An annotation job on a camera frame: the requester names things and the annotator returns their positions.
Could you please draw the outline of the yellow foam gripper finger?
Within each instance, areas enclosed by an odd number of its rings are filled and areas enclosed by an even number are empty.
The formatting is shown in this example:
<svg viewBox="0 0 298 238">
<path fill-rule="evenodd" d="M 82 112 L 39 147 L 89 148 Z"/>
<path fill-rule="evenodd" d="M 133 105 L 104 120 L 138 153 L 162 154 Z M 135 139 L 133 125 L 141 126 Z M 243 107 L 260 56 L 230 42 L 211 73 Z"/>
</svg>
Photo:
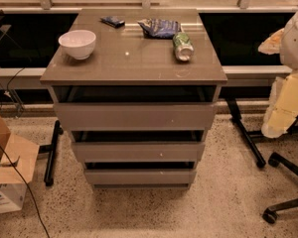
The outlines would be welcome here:
<svg viewBox="0 0 298 238">
<path fill-rule="evenodd" d="M 286 133 L 298 116 L 298 31 L 291 34 L 282 28 L 262 42 L 258 51 L 279 55 L 281 63 L 291 69 L 288 76 L 277 77 L 273 82 L 269 107 L 261 127 L 265 137 L 278 138 Z"/>
</svg>

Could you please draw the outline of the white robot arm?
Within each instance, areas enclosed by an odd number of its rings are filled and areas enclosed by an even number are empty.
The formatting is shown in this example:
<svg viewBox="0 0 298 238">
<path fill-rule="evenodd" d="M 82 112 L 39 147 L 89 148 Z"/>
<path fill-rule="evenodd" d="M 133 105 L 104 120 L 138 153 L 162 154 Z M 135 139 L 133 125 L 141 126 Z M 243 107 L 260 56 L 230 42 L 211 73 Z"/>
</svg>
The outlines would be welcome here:
<svg viewBox="0 0 298 238">
<path fill-rule="evenodd" d="M 281 63 L 292 69 L 285 79 L 275 79 L 261 127 L 265 137 L 278 138 L 298 116 L 298 11 L 284 28 L 262 42 L 258 51 L 266 55 L 279 54 Z"/>
</svg>

